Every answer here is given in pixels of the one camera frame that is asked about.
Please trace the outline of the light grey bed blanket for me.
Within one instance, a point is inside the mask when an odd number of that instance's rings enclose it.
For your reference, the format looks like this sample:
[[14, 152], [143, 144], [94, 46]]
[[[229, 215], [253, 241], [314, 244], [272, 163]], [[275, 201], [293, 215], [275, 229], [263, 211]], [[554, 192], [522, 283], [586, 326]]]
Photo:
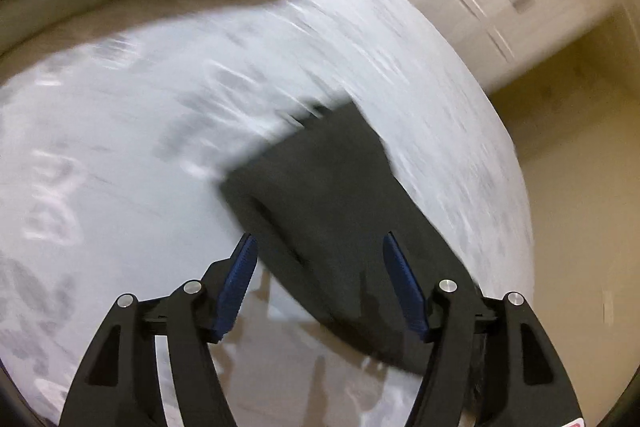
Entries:
[[119, 295], [231, 254], [224, 175], [342, 98], [483, 293], [533, 295], [513, 142], [407, 0], [117, 0], [2, 56], [1, 360], [39, 415]]

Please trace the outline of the dark grey pants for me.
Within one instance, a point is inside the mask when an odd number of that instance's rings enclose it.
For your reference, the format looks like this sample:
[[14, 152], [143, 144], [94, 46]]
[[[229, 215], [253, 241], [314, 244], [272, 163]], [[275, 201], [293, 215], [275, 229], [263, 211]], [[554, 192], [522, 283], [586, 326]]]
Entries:
[[423, 376], [411, 425], [457, 425], [480, 293], [356, 104], [304, 118], [220, 191], [309, 314], [364, 355]]

